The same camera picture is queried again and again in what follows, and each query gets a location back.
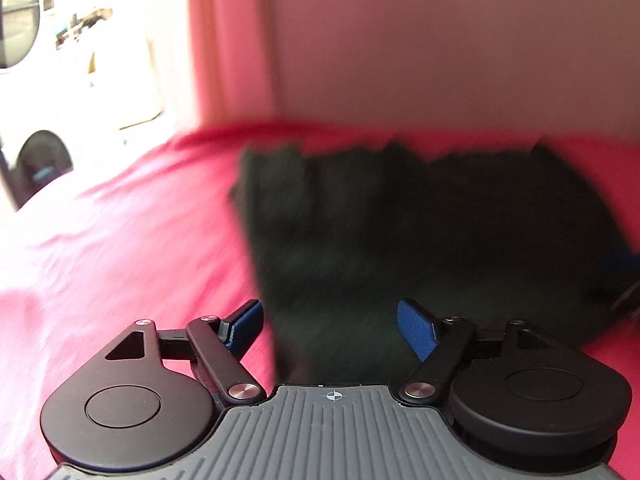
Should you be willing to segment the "red bed sheet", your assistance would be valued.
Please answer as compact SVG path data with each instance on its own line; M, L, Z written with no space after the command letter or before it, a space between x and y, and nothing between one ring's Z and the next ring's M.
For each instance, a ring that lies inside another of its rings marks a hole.
M179 134L113 177L69 174L2 222L1 473L47 477L44 400L138 318L177 328L256 295L228 191L240 151L297 140L314 154L390 140L427 158L529 148L495 131L363 131L249 124Z

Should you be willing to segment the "round mirror by window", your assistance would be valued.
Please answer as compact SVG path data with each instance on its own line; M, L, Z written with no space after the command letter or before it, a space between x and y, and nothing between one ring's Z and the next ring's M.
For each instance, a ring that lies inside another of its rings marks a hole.
M40 25L40 0L1 0L1 68L29 54Z

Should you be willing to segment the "pink curtain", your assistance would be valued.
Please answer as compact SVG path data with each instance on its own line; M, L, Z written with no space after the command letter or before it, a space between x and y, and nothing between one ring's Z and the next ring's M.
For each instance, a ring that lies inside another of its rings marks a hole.
M200 126L269 119L278 111L270 0L188 0Z

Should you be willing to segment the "dark green small garment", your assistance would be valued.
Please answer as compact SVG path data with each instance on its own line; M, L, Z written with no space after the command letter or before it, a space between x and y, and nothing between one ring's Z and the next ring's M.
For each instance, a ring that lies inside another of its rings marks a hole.
M231 192L290 384L401 382L400 300L573 346L623 315L608 264L632 248L598 192L541 145L427 160L405 145L249 150Z

